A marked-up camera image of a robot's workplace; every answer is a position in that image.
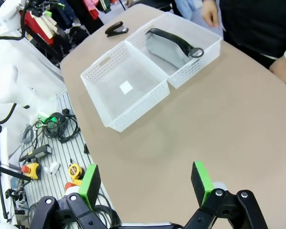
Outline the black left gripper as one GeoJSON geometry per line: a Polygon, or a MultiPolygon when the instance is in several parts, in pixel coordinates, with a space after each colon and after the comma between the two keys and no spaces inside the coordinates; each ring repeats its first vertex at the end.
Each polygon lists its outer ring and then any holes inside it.
{"type": "MultiPolygon", "coordinates": [[[[44,10],[44,0],[29,0],[28,1],[28,9],[31,12],[32,15],[34,16],[47,16],[47,17],[52,17],[52,12],[48,10],[44,10]]],[[[57,2],[56,6],[58,8],[64,8],[65,5],[57,2]]]]}

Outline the person's left hand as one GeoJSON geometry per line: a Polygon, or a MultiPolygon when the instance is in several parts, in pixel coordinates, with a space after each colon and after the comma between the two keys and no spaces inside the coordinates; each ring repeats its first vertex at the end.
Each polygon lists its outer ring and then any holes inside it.
{"type": "Polygon", "coordinates": [[[275,60],[270,65],[269,70],[281,81],[286,83],[286,58],[284,56],[275,60]]]}

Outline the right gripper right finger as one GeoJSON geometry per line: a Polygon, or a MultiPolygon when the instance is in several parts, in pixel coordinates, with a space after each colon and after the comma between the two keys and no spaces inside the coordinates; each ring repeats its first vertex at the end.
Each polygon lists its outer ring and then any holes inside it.
{"type": "Polygon", "coordinates": [[[258,202],[250,190],[236,194],[214,187],[203,162],[194,161],[191,182],[199,208],[185,229],[211,229],[217,219],[226,219],[233,229],[268,228],[258,202]]]}

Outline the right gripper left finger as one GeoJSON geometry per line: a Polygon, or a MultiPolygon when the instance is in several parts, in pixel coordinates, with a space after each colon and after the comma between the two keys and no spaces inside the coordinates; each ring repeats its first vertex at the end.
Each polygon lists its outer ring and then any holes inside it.
{"type": "Polygon", "coordinates": [[[33,215],[34,229],[65,229],[77,223],[81,229],[105,229],[105,223],[97,216],[96,200],[101,187],[97,165],[89,165],[78,191],[57,200],[53,196],[42,197],[33,215]]]}

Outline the person's right hand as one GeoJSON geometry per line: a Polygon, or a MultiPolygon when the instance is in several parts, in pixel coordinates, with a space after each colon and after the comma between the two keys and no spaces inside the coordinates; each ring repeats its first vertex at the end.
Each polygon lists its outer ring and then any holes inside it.
{"type": "Polygon", "coordinates": [[[215,0],[204,0],[202,6],[202,17],[210,27],[219,27],[218,6],[215,0]]]}

